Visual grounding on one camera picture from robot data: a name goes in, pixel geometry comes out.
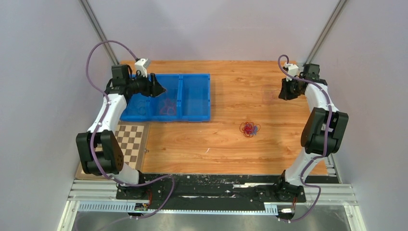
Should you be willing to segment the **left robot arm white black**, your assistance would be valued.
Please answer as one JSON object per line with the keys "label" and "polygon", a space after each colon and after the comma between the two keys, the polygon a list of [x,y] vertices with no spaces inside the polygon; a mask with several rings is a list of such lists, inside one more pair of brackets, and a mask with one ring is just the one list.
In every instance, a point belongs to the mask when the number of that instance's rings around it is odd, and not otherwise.
{"label": "left robot arm white black", "polygon": [[129,187],[130,195],[142,199],[147,193],[146,183],[141,180],[140,171],[125,163],[115,131],[133,95],[158,97],[166,89],[158,82],[155,73],[138,70],[133,75],[127,64],[113,65],[111,71],[112,78],[100,91],[103,103],[95,121],[86,132],[76,136],[80,163],[84,173],[103,176],[120,186]]}

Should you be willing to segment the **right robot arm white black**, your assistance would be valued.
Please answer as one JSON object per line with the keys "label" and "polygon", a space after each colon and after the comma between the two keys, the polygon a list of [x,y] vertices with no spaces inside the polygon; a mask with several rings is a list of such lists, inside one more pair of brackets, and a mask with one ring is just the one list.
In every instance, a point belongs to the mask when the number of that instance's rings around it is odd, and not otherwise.
{"label": "right robot arm white black", "polygon": [[279,98],[288,101],[304,95],[310,110],[301,134],[301,152],[283,171],[274,190],[279,201],[289,201],[301,194],[311,170],[338,152],[349,116],[340,112],[330,99],[327,82],[319,77],[319,65],[306,64],[299,71],[297,65],[285,63],[282,70],[286,77],[281,80]]}

